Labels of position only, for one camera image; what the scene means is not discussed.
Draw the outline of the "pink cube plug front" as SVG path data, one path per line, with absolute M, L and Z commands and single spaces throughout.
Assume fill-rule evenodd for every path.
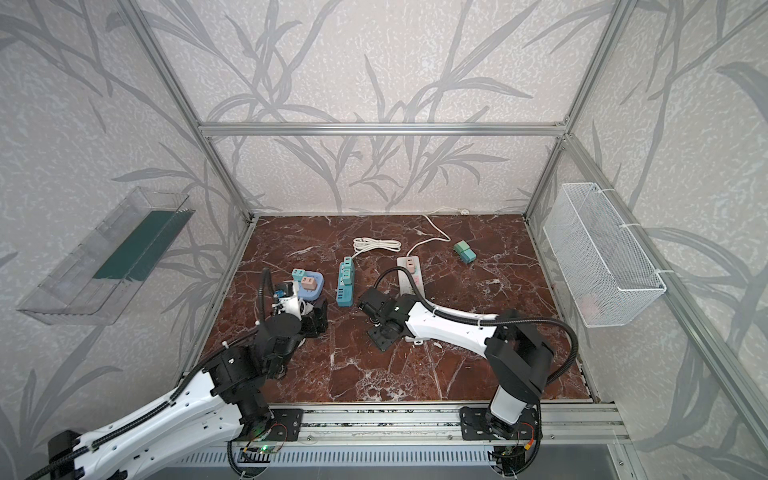
M 318 288 L 317 279 L 314 276 L 305 275 L 301 280 L 301 287 L 307 291 L 315 291 Z

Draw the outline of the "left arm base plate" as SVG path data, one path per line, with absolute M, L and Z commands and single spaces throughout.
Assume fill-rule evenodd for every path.
M 254 438 L 255 442 L 296 442 L 299 438 L 304 410 L 279 408 L 272 411 L 272 419 Z

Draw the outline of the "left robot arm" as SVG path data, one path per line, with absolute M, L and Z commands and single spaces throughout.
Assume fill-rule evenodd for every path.
M 300 294 L 301 282 L 273 284 L 262 272 L 254 328 L 196 364 L 168 393 L 104 427 L 64 431 L 48 443 L 34 479 L 144 479 L 186 454 L 258 438 L 275 419 L 261 390 L 282 378 L 303 341 L 328 328 L 328 302 Z

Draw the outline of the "teal USB power strip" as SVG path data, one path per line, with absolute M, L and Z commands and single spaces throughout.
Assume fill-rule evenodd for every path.
M 339 265 L 336 303 L 339 307 L 351 307 L 354 303 L 355 266 L 352 257 L 345 257 Z

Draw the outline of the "long white power strip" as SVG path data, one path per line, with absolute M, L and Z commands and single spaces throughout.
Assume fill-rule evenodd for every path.
M 418 291 L 422 296 L 424 296 L 424 282 L 422 278 L 422 270 L 419 258 L 417 256 L 398 257 L 396 263 L 399 267 L 403 267 L 408 270 L 416 285 L 416 288 L 413 288 L 407 278 L 407 275 L 404 272 L 399 271 L 399 292 L 401 294 L 413 294 L 415 291 Z

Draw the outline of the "blue square power socket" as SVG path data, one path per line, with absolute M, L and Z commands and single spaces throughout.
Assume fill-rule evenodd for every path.
M 314 302 L 323 292 L 324 277 L 319 272 L 305 271 L 298 281 L 298 285 L 298 297 L 308 302 Z

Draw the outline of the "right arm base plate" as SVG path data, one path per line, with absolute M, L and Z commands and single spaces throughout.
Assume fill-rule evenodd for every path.
M 540 414 L 538 407 L 526 407 L 520 418 L 508 424 L 491 415 L 486 407 L 463 406 L 459 409 L 462 439 L 530 441 L 536 438 Z

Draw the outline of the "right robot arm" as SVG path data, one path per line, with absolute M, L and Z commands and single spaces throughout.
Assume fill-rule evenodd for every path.
M 404 274 L 410 286 L 416 286 L 407 268 L 392 267 L 357 302 L 374 324 L 368 332 L 373 343 L 385 351 L 405 337 L 436 340 L 484 358 L 498 388 L 480 430 L 498 438 L 513 438 L 524 414 L 539 410 L 546 388 L 575 363 L 579 340 L 573 328 L 554 318 L 523 317 L 514 309 L 486 315 L 441 307 L 419 291 L 393 297 L 380 291 L 379 284 L 394 272 Z M 552 367 L 555 349 L 539 332 L 540 325 L 557 327 L 568 336 L 568 353 L 557 368 Z

